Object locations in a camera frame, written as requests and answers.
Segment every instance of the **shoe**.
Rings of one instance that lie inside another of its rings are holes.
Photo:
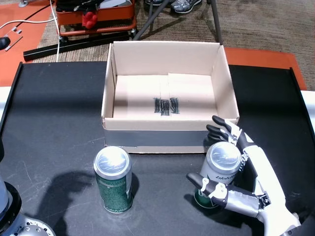
[[[176,13],[189,13],[191,12],[193,6],[201,3],[201,0],[176,0],[171,4],[171,8]]]
[[[164,0],[152,0],[153,6],[160,6]],[[150,5],[150,0],[145,0],[145,3]]]

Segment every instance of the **can lid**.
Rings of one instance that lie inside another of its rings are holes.
[[[94,160],[95,172],[105,179],[120,179],[124,177],[130,169],[130,156],[120,147],[105,147],[98,152]]]
[[[224,175],[237,172],[242,160],[238,148],[228,142],[218,142],[212,145],[206,158],[211,168]]]

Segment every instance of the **black table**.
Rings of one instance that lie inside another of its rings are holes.
[[[2,139],[3,179],[22,198],[22,212],[58,236],[263,235],[255,219],[210,215],[192,199],[185,175],[203,154],[132,155],[133,206],[107,212],[93,159],[104,147],[100,110],[105,62],[25,64],[16,77]],[[314,140],[290,70],[230,66],[240,126],[266,152],[291,211],[315,207]]]

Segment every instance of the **aluminum can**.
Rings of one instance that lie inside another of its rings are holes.
[[[122,213],[132,205],[131,159],[120,147],[105,147],[94,159],[94,171],[104,207]]]
[[[237,147],[228,142],[218,142],[210,146],[200,174],[210,180],[229,184],[233,181],[242,164],[242,156]],[[204,208],[218,208],[200,190],[194,194],[196,202]]]

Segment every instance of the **green can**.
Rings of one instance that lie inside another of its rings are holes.
[[[94,159],[94,171],[105,209],[128,210],[132,205],[130,155],[120,147],[105,147]]]

